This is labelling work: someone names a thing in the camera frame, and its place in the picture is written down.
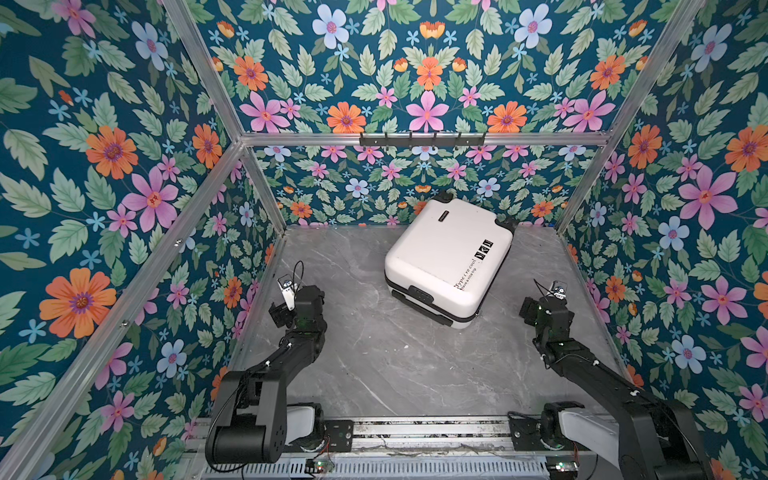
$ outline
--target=floral wallpaper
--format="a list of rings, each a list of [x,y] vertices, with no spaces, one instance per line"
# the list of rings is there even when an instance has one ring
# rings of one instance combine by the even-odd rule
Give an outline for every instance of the floral wallpaper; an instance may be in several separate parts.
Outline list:
[[[599,131],[676,4],[232,0],[193,15],[254,132]]]
[[[692,408],[716,478],[764,478],[765,2],[710,0],[569,227],[636,385]]]
[[[228,140],[158,2],[6,2],[0,65],[2,456]],[[36,479],[171,477],[270,252],[243,176],[238,165]]]

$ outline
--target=suitcase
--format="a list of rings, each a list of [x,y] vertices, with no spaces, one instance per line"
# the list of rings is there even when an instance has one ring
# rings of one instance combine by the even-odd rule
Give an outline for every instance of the suitcase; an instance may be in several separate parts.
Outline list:
[[[480,313],[517,225],[440,193],[387,253],[389,291],[442,325],[466,328]]]

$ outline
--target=gray table surface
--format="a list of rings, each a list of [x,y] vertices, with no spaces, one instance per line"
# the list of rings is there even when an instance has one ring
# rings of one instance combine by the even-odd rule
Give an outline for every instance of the gray table surface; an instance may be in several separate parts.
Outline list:
[[[403,231],[288,230],[276,276],[303,260],[304,284],[326,293],[328,322],[323,352],[289,385],[289,402],[318,402],[327,416],[538,414],[546,402],[561,400],[604,412],[575,384],[545,369],[531,344],[534,329],[518,315],[526,296],[540,296],[533,279],[545,286],[565,281],[575,312],[571,335],[618,368],[607,330],[554,229],[518,228],[481,316],[464,330],[439,325],[389,294],[384,257]],[[270,289],[282,302],[278,289]],[[251,328],[257,331],[246,346],[246,366],[266,358],[284,334],[266,312]]]

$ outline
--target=orange flower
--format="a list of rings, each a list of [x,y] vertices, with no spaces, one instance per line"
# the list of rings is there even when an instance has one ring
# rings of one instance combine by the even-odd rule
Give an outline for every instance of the orange flower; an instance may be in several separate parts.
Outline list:
[[[269,264],[270,260],[272,260],[273,253],[275,253],[275,244],[270,243],[270,245],[266,248],[266,256],[264,257],[264,262],[266,264]]]
[[[426,207],[427,203],[422,201],[418,202],[415,207],[413,207],[413,213],[418,215],[424,210],[424,207]]]
[[[400,58],[398,61],[395,62],[395,70],[399,72],[404,72],[408,70],[408,61],[404,58]]]
[[[510,134],[520,131],[520,127],[525,125],[528,117],[523,117],[528,111],[523,105],[518,106],[518,102],[510,101],[505,108],[504,105],[497,106],[493,115],[488,117],[489,132],[492,134]]]
[[[216,397],[219,396],[219,387],[221,387],[221,379],[229,372],[230,369],[227,366],[223,366],[219,369],[219,372],[214,377],[214,389],[210,391],[210,401],[216,402]]]
[[[192,146],[197,149],[197,159],[207,168],[213,168],[219,163],[221,157],[221,145],[219,135],[205,125],[197,125],[194,128],[195,136],[192,137]]]
[[[638,20],[637,22],[633,23],[632,26],[629,27],[629,36],[637,37],[639,34],[643,33],[643,30],[645,30],[645,25],[648,25],[648,22],[645,20]]]
[[[290,212],[298,218],[309,218],[312,216],[312,209],[304,202],[293,202],[290,206]]]
[[[629,373],[630,378],[632,378],[632,383],[634,383],[634,386],[637,388],[643,388],[645,381],[643,381],[643,377],[637,373],[632,365],[627,365],[627,373]]]
[[[237,302],[240,301],[240,294],[243,292],[243,282],[239,278],[233,276],[224,287],[224,305],[229,308],[237,306]]]
[[[661,137],[659,137],[659,127],[646,125],[632,137],[632,145],[629,146],[629,163],[633,167],[644,169],[648,164],[652,164],[659,154],[657,148],[661,148]]]
[[[85,151],[88,161],[96,165],[96,171],[105,177],[112,175],[115,180],[120,180],[134,171],[133,165],[138,165],[139,157],[134,152],[136,145],[130,138],[125,137],[125,132],[115,127],[103,125],[98,129],[98,137],[89,135],[85,140],[91,147]]]
[[[712,473],[715,477],[715,480],[736,480],[736,477],[733,476],[733,473],[731,473],[730,470],[723,468],[723,464],[720,463],[719,460],[712,458],[711,462]]]
[[[539,204],[535,204],[531,213],[534,217],[546,217],[551,214],[554,209],[554,204],[550,201],[544,200]]]
[[[72,96],[70,94],[63,90],[59,90],[58,96],[61,97],[64,103],[68,104],[70,107],[74,107],[74,102],[72,101]]]
[[[725,163],[731,170],[741,172],[746,168],[754,172],[760,168],[761,161],[768,161],[768,126],[757,125],[753,131],[747,127],[739,132],[738,138],[731,138],[728,144],[730,153],[725,155]]]
[[[763,272],[763,281],[765,283],[755,283],[755,291],[753,295],[758,300],[762,300],[763,302],[757,306],[757,309],[763,314],[764,317],[768,318],[768,272]]]
[[[237,80],[253,91],[264,90],[266,84],[270,82],[269,77],[264,73],[264,66],[261,62],[254,62],[252,57],[235,58],[235,75],[239,75]]]
[[[568,251],[571,252],[571,258],[574,259],[574,262],[578,263],[578,251],[576,250],[576,247],[569,243]]]
[[[445,24],[443,22],[422,22],[419,25],[419,31],[424,38],[440,38],[445,33]]]
[[[69,272],[69,281],[57,276],[45,287],[45,292],[55,297],[40,302],[40,318],[56,319],[48,329],[56,336],[64,338],[74,328],[74,337],[81,339],[94,332],[94,322],[101,321],[109,312],[107,305],[113,305],[114,288],[109,286],[109,277],[96,272],[91,278],[87,268],[73,268]]]
[[[627,291],[627,287],[624,285],[624,281],[621,278],[612,276],[605,285],[605,293],[608,294],[608,298],[612,302],[619,303],[624,299],[624,292]]]
[[[451,68],[453,68],[453,71],[460,72],[467,69],[467,62],[464,60],[464,58],[456,57],[453,59],[453,63],[451,63]]]
[[[616,55],[611,55],[605,61],[598,63],[598,66],[594,68],[592,76],[589,77],[592,80],[592,88],[595,90],[598,88],[605,90],[619,81],[619,75],[623,74],[626,68],[623,55],[618,58],[616,58]]]
[[[422,60],[422,64],[416,69],[419,76],[416,81],[424,87],[424,90],[432,90],[435,85],[440,83],[442,67],[438,65],[437,58],[427,57]]]
[[[160,440],[157,440],[157,443],[154,444],[154,448],[152,449],[152,454],[154,456],[163,455],[163,452],[165,452],[165,446],[168,444],[168,438],[163,437]]]
[[[339,102],[339,107],[328,109],[328,126],[333,128],[334,134],[361,134],[362,127],[366,124],[366,118],[361,115],[357,105],[349,106],[345,101]]]
[[[229,22],[218,22],[216,25],[219,27],[219,31],[227,38],[235,36],[235,27]]]

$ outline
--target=diagonal metal bar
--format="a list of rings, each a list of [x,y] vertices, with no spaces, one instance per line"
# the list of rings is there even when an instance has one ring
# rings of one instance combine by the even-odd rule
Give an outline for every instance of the diagonal metal bar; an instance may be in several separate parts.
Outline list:
[[[43,457],[51,451],[59,434],[80,406],[83,396],[91,390],[96,375],[112,357],[128,327],[163,278],[178,253],[179,245],[192,233],[241,154],[240,144],[231,145],[224,152],[67,372],[58,380],[36,417],[5,454],[0,462],[0,478],[27,480],[38,469]]]
[[[576,215],[577,210],[581,207],[592,185],[600,176],[600,172],[602,172],[606,162],[608,162],[611,154],[616,150],[621,137],[629,128],[634,116],[637,115],[637,111],[640,110],[640,106],[650,93],[651,88],[656,84],[661,70],[667,65],[667,62],[677,49],[685,31],[690,28],[694,17],[704,7],[705,3],[706,0],[680,0],[677,4],[670,21],[664,27],[654,49],[648,56],[648,63],[637,76],[637,80],[624,99],[619,112],[616,113],[616,117],[611,123],[611,128],[608,130],[607,143],[595,154],[589,167],[584,172],[584,176],[576,186],[573,195],[568,200],[568,206],[565,208],[565,212],[563,212],[557,224],[560,235],[565,235],[568,224],[573,220],[574,215]]]
[[[214,69],[214,61],[210,58],[208,47],[194,18],[192,18],[187,2],[185,0],[165,0],[163,5],[179,34],[179,38],[181,38],[181,42],[187,49],[192,65],[197,70],[197,74],[200,75],[200,81],[208,93],[208,97],[221,117],[227,135],[233,143],[238,141],[245,132],[243,124],[240,122],[240,117],[237,116],[227,89],[221,82],[221,77]]]
[[[285,219],[283,219],[280,209],[277,208],[277,199],[275,199],[275,195],[266,181],[266,174],[261,170],[253,148],[248,147],[245,149],[242,162],[246,172],[248,172],[251,180],[253,180],[253,184],[256,186],[256,192],[259,194],[261,204],[264,205],[264,210],[266,210],[266,215],[270,218],[272,226],[279,236],[284,235],[286,231]]]
[[[379,145],[381,147],[458,147],[462,145],[596,145],[607,144],[608,135],[602,131],[574,133],[517,133],[517,134],[458,134],[458,133],[408,133],[408,134],[256,134],[243,135],[246,147],[267,145]]]

